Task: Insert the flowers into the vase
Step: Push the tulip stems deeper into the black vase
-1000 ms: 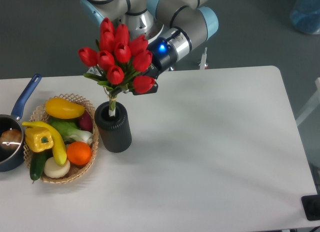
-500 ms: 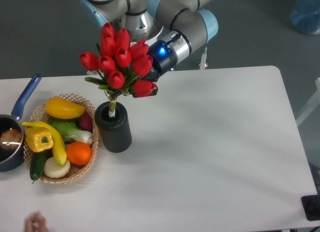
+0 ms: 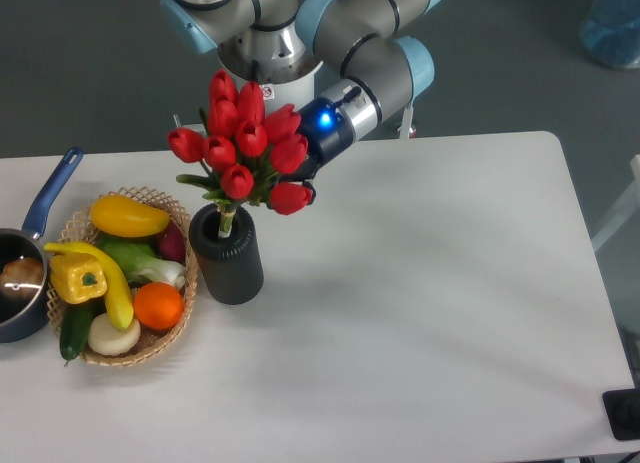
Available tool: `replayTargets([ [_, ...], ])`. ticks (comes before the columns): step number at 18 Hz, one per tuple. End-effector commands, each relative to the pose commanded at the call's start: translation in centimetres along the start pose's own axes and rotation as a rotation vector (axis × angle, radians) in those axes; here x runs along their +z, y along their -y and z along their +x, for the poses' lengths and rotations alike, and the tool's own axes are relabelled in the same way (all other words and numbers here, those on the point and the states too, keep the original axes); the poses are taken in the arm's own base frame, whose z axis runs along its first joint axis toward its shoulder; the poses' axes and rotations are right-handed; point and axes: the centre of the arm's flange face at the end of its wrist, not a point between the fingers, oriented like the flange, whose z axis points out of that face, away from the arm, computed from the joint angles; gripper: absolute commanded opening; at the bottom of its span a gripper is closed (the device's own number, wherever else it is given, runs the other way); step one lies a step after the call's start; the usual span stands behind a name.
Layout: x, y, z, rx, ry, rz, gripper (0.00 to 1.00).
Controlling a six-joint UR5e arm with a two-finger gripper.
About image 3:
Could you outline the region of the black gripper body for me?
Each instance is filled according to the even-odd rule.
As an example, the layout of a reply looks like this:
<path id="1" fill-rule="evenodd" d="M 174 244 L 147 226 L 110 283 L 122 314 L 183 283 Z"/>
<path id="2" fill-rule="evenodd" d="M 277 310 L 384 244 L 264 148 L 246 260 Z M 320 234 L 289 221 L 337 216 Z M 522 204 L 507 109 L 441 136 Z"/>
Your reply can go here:
<path id="1" fill-rule="evenodd" d="M 300 111 L 297 132 L 307 139 L 307 156 L 290 175 L 288 181 L 313 179 L 317 172 L 344 152 L 354 142 L 351 124 L 339 112 L 335 103 L 319 97 Z"/>

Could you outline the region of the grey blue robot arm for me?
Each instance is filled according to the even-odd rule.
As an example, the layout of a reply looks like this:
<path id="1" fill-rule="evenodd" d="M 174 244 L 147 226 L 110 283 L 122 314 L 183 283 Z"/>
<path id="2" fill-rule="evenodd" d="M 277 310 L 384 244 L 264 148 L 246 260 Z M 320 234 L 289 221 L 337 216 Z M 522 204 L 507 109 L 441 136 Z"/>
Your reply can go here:
<path id="1" fill-rule="evenodd" d="M 398 31 L 441 0 L 161 0 L 192 51 L 214 51 L 238 83 L 255 81 L 268 110 L 302 113 L 308 157 L 290 175 L 316 173 L 433 82 L 426 47 Z"/>

